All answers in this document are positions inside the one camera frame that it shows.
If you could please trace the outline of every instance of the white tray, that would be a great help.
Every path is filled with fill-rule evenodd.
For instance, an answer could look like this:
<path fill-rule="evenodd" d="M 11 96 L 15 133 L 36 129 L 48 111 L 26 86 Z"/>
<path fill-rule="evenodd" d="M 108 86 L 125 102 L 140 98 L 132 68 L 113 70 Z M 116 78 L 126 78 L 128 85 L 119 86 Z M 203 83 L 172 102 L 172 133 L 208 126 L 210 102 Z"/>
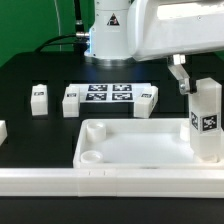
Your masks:
<path fill-rule="evenodd" d="M 74 157 L 75 168 L 186 169 L 224 168 L 218 163 L 202 163 L 180 139 L 184 119 L 102 119 L 83 122 Z M 93 143 L 87 139 L 87 124 L 102 122 L 106 139 Z M 103 162 L 81 162 L 85 152 L 99 152 Z"/>

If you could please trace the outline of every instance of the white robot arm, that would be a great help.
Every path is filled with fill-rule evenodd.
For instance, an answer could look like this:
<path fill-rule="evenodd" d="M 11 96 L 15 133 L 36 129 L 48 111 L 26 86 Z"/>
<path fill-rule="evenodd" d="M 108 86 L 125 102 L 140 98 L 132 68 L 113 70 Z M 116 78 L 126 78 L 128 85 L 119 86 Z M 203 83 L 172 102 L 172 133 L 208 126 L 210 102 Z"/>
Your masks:
<path fill-rule="evenodd" d="M 224 48 L 224 1 L 136 0 L 128 13 L 128 44 L 137 61 Z"/>

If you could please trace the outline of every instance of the white block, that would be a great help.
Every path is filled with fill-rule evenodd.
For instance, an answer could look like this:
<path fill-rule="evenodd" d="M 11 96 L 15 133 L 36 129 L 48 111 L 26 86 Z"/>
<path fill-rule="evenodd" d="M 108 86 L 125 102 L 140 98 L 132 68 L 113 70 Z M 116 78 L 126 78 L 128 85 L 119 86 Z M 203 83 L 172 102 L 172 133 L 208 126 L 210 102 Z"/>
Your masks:
<path fill-rule="evenodd" d="M 79 116 L 79 88 L 72 86 L 65 90 L 64 99 L 62 102 L 64 117 L 78 117 Z"/>
<path fill-rule="evenodd" d="M 7 130 L 5 121 L 0 121 L 0 146 L 6 138 L 7 138 Z"/>
<path fill-rule="evenodd" d="M 46 85 L 33 86 L 31 109 L 33 116 L 48 114 L 48 96 Z"/>
<path fill-rule="evenodd" d="M 134 117 L 149 118 L 158 101 L 158 88 L 145 88 L 141 96 L 134 102 Z"/>
<path fill-rule="evenodd" d="M 189 95 L 190 145 L 206 161 L 221 150 L 222 86 L 207 78 L 197 81 L 197 89 Z"/>

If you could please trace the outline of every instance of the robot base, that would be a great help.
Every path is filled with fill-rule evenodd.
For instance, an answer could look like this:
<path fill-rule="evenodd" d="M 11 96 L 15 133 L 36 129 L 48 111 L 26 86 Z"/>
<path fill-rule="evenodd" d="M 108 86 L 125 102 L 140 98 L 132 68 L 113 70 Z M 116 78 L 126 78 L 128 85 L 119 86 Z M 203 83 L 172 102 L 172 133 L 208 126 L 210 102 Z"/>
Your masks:
<path fill-rule="evenodd" d="M 99 58 L 85 56 L 85 61 L 87 63 L 105 66 L 105 67 L 127 66 L 127 65 L 135 63 L 135 60 L 131 57 L 126 59 L 99 59 Z"/>

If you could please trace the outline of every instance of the small white block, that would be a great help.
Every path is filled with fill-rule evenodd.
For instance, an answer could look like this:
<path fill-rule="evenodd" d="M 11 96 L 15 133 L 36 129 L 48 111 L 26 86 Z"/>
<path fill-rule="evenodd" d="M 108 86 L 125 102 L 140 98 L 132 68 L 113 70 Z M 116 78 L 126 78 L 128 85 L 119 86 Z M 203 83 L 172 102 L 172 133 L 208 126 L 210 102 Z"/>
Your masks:
<path fill-rule="evenodd" d="M 158 88 L 145 88 L 134 103 L 134 117 L 149 118 L 158 101 Z"/>
<path fill-rule="evenodd" d="M 0 145 L 4 142 L 6 138 L 7 138 L 7 130 L 5 121 L 0 121 Z"/>
<path fill-rule="evenodd" d="M 79 87 L 67 87 L 65 90 L 64 99 L 62 102 L 64 117 L 78 117 L 79 116 Z"/>
<path fill-rule="evenodd" d="M 33 86 L 30 103 L 33 116 L 48 114 L 48 97 L 46 85 Z"/>

